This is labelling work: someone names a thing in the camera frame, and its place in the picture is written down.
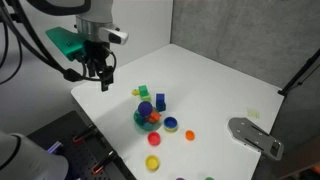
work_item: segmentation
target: white table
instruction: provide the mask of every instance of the white table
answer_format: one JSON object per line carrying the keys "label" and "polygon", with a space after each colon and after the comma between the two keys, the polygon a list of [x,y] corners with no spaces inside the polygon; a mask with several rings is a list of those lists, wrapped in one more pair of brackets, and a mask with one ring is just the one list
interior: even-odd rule
{"label": "white table", "polygon": [[[141,102],[131,91],[146,84],[155,103],[156,93],[166,94],[167,111],[179,122],[176,133],[158,132],[162,142],[151,147],[147,133],[134,123],[133,113]],[[248,117],[247,109],[260,118],[248,117],[270,132],[283,101],[279,88],[223,66],[175,45],[168,45],[119,68],[108,92],[88,82],[72,95],[118,151],[138,180],[248,180],[260,153],[232,139],[227,128],[231,117]],[[184,133],[196,134],[192,142]],[[160,159],[156,172],[149,172],[145,158]]]}

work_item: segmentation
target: black cable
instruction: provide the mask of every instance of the black cable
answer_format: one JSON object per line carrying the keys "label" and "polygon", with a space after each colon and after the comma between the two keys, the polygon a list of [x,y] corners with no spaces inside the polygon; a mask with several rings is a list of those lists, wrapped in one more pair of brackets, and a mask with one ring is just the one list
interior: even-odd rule
{"label": "black cable", "polygon": [[3,31],[4,31],[4,38],[5,38],[5,47],[4,47],[4,51],[3,51],[3,56],[2,56],[2,60],[0,62],[0,69],[2,68],[2,66],[4,65],[6,59],[7,59],[7,55],[8,55],[8,49],[9,49],[9,34],[8,34],[8,27],[6,25],[6,23],[3,22]]}
{"label": "black cable", "polygon": [[311,73],[306,78],[304,78],[300,83],[304,83],[314,72],[316,72],[316,70],[319,67],[320,67],[320,64],[313,71],[311,71]]}
{"label": "black cable", "polygon": [[82,64],[82,77],[86,77],[87,76],[87,67],[86,67],[86,63],[85,62],[81,62]]}
{"label": "black cable", "polygon": [[82,78],[83,78],[84,80],[88,80],[88,81],[107,81],[107,80],[109,80],[109,79],[113,76],[113,73],[114,73],[115,69],[117,68],[117,57],[116,57],[116,55],[115,55],[113,52],[111,52],[111,51],[110,51],[110,54],[111,54],[112,57],[113,57],[113,63],[114,63],[114,65],[113,65],[113,70],[112,70],[112,72],[111,72],[106,78],[104,78],[104,79],[94,79],[94,78],[89,78],[89,77],[84,77],[84,76],[82,76]]}
{"label": "black cable", "polygon": [[52,57],[52,55],[48,52],[48,50],[45,48],[45,46],[42,44],[40,38],[36,34],[35,30],[33,29],[27,15],[25,14],[20,0],[12,0],[12,7],[18,14],[21,22],[25,26],[27,32],[29,33],[32,40],[35,42],[35,44],[38,46],[39,50],[43,53],[43,55],[52,62],[59,70],[60,72],[65,72],[65,69],[62,68],[62,66]]}
{"label": "black cable", "polygon": [[314,72],[316,72],[317,69],[319,69],[319,67],[320,67],[320,64],[319,64],[316,68],[314,68],[314,70],[312,70],[307,77],[305,77],[302,81],[299,81],[299,82],[297,83],[297,85],[295,85],[295,86],[293,86],[292,88],[290,88],[290,89],[288,90],[288,92],[290,92],[291,90],[293,90],[293,89],[295,89],[295,88],[297,88],[297,87],[299,87],[299,86],[302,86],[303,83],[304,83],[307,79],[309,79],[309,77],[310,77]]}
{"label": "black cable", "polygon": [[47,64],[48,66],[57,69],[51,62],[49,62],[45,57],[43,57],[36,49],[34,49],[28,41],[21,35],[21,33],[18,31],[18,29],[13,24],[12,20],[10,19],[10,15],[7,12],[7,9],[3,3],[2,0],[0,0],[0,13],[2,15],[2,20],[7,24],[7,26],[10,28],[10,30],[14,33],[14,35],[19,39],[19,41],[32,53],[34,54],[38,59],[40,59],[42,62]]}
{"label": "black cable", "polygon": [[17,73],[19,72],[21,65],[22,65],[22,61],[23,61],[23,52],[22,52],[22,47],[21,47],[21,42],[17,39],[18,41],[18,46],[19,46],[19,53],[20,53],[20,59],[19,59],[19,64],[18,67],[16,68],[16,70],[12,73],[12,75],[10,77],[8,77],[6,80],[0,82],[0,85],[9,82],[12,78],[14,78]]}

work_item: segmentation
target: small toy pile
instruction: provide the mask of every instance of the small toy pile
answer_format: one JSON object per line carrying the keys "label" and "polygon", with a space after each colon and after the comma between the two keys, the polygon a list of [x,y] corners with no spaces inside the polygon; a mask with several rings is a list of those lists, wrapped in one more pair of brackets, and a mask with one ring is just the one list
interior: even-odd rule
{"label": "small toy pile", "polygon": [[147,86],[139,86],[139,90],[135,89],[133,95],[140,94],[142,102],[139,104],[138,109],[134,112],[133,119],[136,124],[146,131],[155,130],[157,122],[162,117],[158,110],[150,103],[151,97],[148,92]]}
{"label": "small toy pile", "polygon": [[[133,119],[136,124],[146,131],[152,131],[148,134],[148,142],[152,146],[158,146],[161,142],[161,136],[155,130],[161,125],[160,112],[166,111],[165,94],[156,94],[156,107],[151,104],[151,96],[146,85],[139,86],[138,89],[132,91],[132,95],[138,96],[142,102],[138,109],[134,112]],[[174,117],[167,117],[163,121],[164,129],[167,132],[174,133],[178,130],[178,121]],[[185,138],[189,141],[195,139],[195,134],[191,130],[185,132]],[[156,171],[159,168],[159,159],[155,155],[150,155],[146,158],[146,167],[150,171]]]}

